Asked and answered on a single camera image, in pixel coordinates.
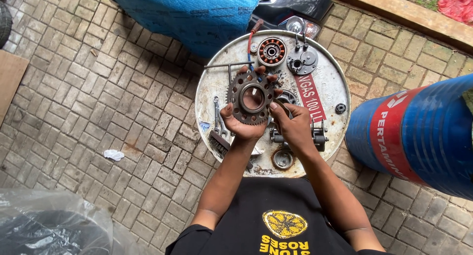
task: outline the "forearm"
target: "forearm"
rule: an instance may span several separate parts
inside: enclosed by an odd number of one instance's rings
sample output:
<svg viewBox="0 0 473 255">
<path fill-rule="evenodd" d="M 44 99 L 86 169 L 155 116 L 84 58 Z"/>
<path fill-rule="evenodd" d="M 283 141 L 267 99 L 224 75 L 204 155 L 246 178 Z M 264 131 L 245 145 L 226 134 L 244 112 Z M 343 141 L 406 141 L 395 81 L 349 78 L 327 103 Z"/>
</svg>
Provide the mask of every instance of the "forearm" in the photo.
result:
<svg viewBox="0 0 473 255">
<path fill-rule="evenodd" d="M 202 191 L 197 212 L 214 216 L 214 227 L 228 210 L 233 197 L 240 186 L 246 164 L 256 141 L 235 138 L 222 163 Z M 199 223 L 196 218 L 191 224 Z"/>
<path fill-rule="evenodd" d="M 365 210 L 343 182 L 334 174 L 315 147 L 297 155 L 316 193 L 325 215 L 341 232 L 372 230 Z"/>
</svg>

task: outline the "oil drum lid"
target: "oil drum lid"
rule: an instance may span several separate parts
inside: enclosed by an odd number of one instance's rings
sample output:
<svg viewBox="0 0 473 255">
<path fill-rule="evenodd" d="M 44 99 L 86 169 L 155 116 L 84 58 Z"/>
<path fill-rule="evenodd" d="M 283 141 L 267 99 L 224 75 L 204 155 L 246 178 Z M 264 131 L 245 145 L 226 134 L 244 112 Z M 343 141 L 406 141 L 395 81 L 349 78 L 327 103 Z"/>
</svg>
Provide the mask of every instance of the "oil drum lid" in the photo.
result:
<svg viewBox="0 0 473 255">
<path fill-rule="evenodd" d="M 209 62 L 209 65 L 229 64 L 248 61 L 248 37 L 244 35 L 223 47 Z M 296 46 L 294 33 L 282 30 L 259 31 L 252 37 L 252 43 L 259 44 L 263 40 L 275 37 L 284 42 L 288 51 Z M 345 135 L 348 121 L 350 120 L 351 102 L 348 85 L 340 65 L 330 53 L 311 39 L 307 43 L 312 52 L 317 53 L 318 61 L 313 71 L 305 75 L 294 75 L 288 68 L 290 64 L 279 64 L 267 68 L 271 74 L 278 75 L 280 89 L 288 90 L 295 95 L 300 106 L 310 110 L 315 121 L 315 127 L 320 127 L 324 119 L 327 129 L 325 136 L 329 139 L 325 143 L 325 151 L 320 152 L 324 160 L 328 160 L 339 148 Z M 252 55 L 255 61 L 253 66 L 259 66 L 257 56 Z M 231 67 L 232 79 L 236 76 L 240 66 Z M 203 72 L 195 97 L 195 117 L 201 137 L 218 161 L 222 161 L 221 153 L 209 142 L 210 131 L 215 126 L 214 97 L 218 96 L 222 109 L 227 105 L 228 67 L 208 68 Z M 346 106 L 340 112 L 339 104 Z M 270 176 L 270 177 L 300 177 L 305 174 L 304 168 L 297 157 L 290 160 L 291 165 L 275 167 L 274 156 L 280 156 L 280 143 L 270 139 L 270 129 L 266 128 L 263 137 L 256 144 L 263 153 L 251 156 L 253 168 L 245 170 L 245 176 Z"/>
</svg>

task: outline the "paver floor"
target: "paver floor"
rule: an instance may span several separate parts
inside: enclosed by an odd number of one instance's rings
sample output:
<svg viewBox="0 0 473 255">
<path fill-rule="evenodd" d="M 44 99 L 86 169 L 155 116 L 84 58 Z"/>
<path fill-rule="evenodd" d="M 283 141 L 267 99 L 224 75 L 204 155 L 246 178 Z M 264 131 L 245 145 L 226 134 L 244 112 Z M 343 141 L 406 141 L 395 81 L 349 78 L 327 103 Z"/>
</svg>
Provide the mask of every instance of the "paver floor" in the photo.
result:
<svg viewBox="0 0 473 255">
<path fill-rule="evenodd" d="M 31 62 L 0 128 L 0 186 L 78 193 L 162 254 L 218 167 L 195 128 L 205 61 L 108 0 L 7 4 L 4 49 Z M 319 42 L 345 71 L 353 108 L 473 70 L 470 56 L 343 5 Z M 114 163 L 105 149 L 126 157 Z M 388 251 L 473 254 L 473 202 L 360 167 L 344 145 L 329 162 Z"/>
</svg>

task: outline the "hand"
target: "hand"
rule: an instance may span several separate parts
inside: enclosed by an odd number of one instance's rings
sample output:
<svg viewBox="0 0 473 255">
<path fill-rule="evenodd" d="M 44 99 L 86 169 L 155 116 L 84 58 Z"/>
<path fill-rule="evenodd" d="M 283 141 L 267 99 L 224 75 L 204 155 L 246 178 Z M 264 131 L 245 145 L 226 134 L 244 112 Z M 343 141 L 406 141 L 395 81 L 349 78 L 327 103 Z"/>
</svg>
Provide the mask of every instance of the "hand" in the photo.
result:
<svg viewBox="0 0 473 255">
<path fill-rule="evenodd" d="M 243 66 L 239 71 L 238 74 L 240 73 L 245 73 L 248 71 L 248 67 Z M 266 71 L 265 66 L 260 66 L 255 69 L 255 71 L 258 74 L 263 74 L 264 71 Z M 277 75 L 271 75 L 268 76 L 268 81 L 274 82 L 278 76 Z M 282 93 L 281 89 L 274 89 L 274 94 L 275 96 L 278 96 Z M 251 98 L 249 96 L 248 101 L 258 101 L 257 99 Z M 238 121 L 233 116 L 233 103 L 228 103 L 228 105 L 220 111 L 220 114 L 222 115 L 223 122 L 225 123 L 225 126 L 228 128 L 229 131 L 235 133 L 235 135 L 243 140 L 248 140 L 248 141 L 257 141 L 261 136 L 263 136 L 264 130 L 266 129 L 267 123 L 263 122 L 259 125 L 246 125 Z"/>
<path fill-rule="evenodd" d="M 282 134 L 291 150 L 298 156 L 303 149 L 314 148 L 309 110 L 291 104 L 284 104 L 284 106 L 291 111 L 293 119 L 289 119 L 284 109 L 275 102 L 270 104 L 271 115 L 278 127 L 278 132 Z"/>
</svg>

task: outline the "blue tarp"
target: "blue tarp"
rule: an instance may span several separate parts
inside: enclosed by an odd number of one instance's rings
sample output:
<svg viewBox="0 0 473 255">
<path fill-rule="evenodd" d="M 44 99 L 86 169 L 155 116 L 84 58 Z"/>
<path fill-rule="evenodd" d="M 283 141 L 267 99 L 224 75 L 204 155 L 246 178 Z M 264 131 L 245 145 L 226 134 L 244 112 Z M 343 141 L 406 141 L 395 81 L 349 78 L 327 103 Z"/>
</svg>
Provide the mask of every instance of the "blue tarp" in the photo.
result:
<svg viewBox="0 0 473 255">
<path fill-rule="evenodd" d="M 259 0 L 115 1 L 144 28 L 173 37 L 208 58 L 245 34 Z"/>
</svg>

